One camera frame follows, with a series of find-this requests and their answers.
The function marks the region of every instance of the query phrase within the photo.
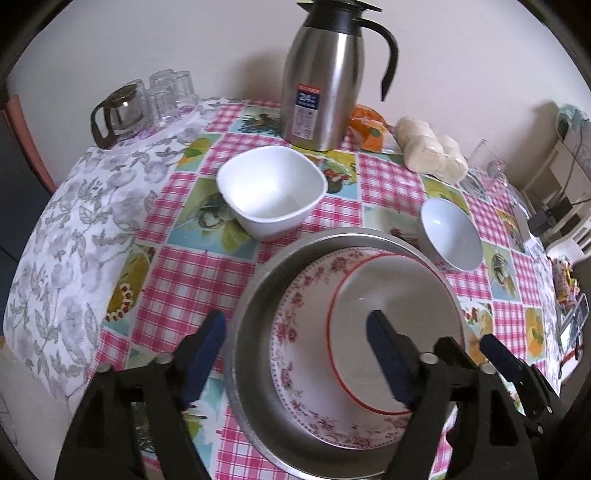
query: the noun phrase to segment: gray leaf pattern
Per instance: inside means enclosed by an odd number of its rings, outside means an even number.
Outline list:
[[[4,316],[7,345],[72,411],[100,348],[102,319],[127,249],[187,142],[213,118],[127,155],[91,148],[59,186],[28,241]]]

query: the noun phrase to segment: red rim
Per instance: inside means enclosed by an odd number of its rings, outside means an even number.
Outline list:
[[[406,255],[394,254],[394,253],[386,253],[386,254],[376,255],[375,257],[368,258],[368,259],[362,261],[361,263],[359,263],[358,265],[356,265],[353,268],[353,270],[351,270],[343,278],[343,280],[340,281],[339,286],[336,288],[335,293],[333,294],[333,297],[330,300],[329,312],[328,312],[328,316],[327,316],[327,319],[326,319],[326,347],[327,347],[327,349],[329,351],[330,366],[332,367],[332,370],[335,373],[336,378],[337,378],[337,380],[340,383],[340,386],[343,387],[343,389],[348,393],[348,395],[353,400],[355,400],[359,405],[361,405],[363,408],[366,408],[367,410],[373,411],[375,413],[379,413],[381,415],[387,415],[387,416],[406,415],[407,413],[410,413],[410,410],[396,411],[396,412],[383,411],[383,410],[380,410],[378,408],[374,408],[371,405],[367,405],[367,403],[365,403],[364,401],[362,401],[359,398],[357,398],[354,395],[354,393],[351,392],[351,390],[349,389],[349,387],[347,387],[347,385],[343,381],[342,377],[340,376],[339,371],[336,368],[335,360],[334,360],[334,357],[333,357],[332,348],[330,346],[330,324],[332,322],[332,314],[333,314],[333,309],[335,307],[336,299],[339,296],[339,293],[340,293],[341,288],[343,287],[344,283],[349,279],[349,277],[353,274],[353,272],[355,272],[355,270],[357,270],[362,265],[365,265],[367,262],[369,262],[371,260],[375,260],[375,259],[377,259],[379,257],[404,257],[404,258],[408,258],[409,260],[412,260],[414,262],[417,262],[417,263],[421,264],[423,267],[426,267],[426,269],[428,269],[429,272],[433,273],[435,275],[435,278],[438,279],[439,282],[441,282],[441,284],[445,288],[445,291],[447,292],[447,295],[450,297],[450,299],[452,301],[452,305],[454,305],[454,310],[457,310],[455,308],[456,307],[456,302],[455,302],[455,300],[454,300],[451,292],[449,291],[449,289],[445,285],[445,283],[442,282],[441,278],[439,278],[439,276],[433,271],[433,269],[431,267],[429,267],[425,262],[423,262],[422,260],[420,260],[418,258],[407,257]],[[462,338],[462,348],[465,348],[466,346],[464,345],[465,342],[464,342],[463,328],[462,328],[462,324],[461,324],[461,322],[463,322],[463,318],[460,318],[459,320],[460,320],[460,336]]]

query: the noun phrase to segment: glass cup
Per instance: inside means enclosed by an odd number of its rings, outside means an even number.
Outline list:
[[[486,174],[482,175],[482,186],[485,193],[493,198],[503,195],[509,186],[505,176],[506,165],[501,160],[492,160],[486,166]]]
[[[148,121],[152,127],[163,128],[181,119],[169,87],[156,85],[145,91]]]
[[[131,82],[127,82],[125,85],[135,85],[135,88],[139,94],[139,98],[142,100],[142,111],[144,113],[144,118],[146,118],[146,86],[144,85],[144,81],[142,79],[135,79]]]
[[[183,70],[182,72],[172,72],[163,75],[156,80],[158,85],[167,85],[173,93],[174,101],[181,114],[192,111],[199,102],[199,97],[193,89],[191,72]]]
[[[150,87],[159,85],[161,83],[161,78],[166,77],[166,75],[170,75],[171,73],[174,73],[173,69],[164,69],[154,72],[152,75],[150,75]]]
[[[476,197],[502,195],[509,182],[504,173],[506,165],[501,158],[501,153],[493,144],[481,140],[467,159],[470,170],[460,185]]]

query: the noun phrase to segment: floral plate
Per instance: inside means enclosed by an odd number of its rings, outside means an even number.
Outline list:
[[[326,319],[338,285],[361,262],[389,252],[346,248],[310,264],[291,283],[275,314],[269,342],[271,375],[285,408],[314,437],[348,449],[400,440],[410,414],[363,408],[341,387],[326,344]]]

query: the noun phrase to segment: black thermos handle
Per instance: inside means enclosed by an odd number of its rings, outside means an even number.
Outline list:
[[[388,67],[384,73],[384,78],[382,78],[382,101],[384,101],[386,95],[388,94],[388,90],[390,89],[390,85],[392,85],[392,80],[394,80],[396,66],[398,65],[398,44],[396,43],[394,35],[390,33],[390,30],[383,27],[382,25],[365,18],[360,18],[356,20],[356,22],[360,27],[368,28],[382,35],[390,47],[390,59],[388,60]]]

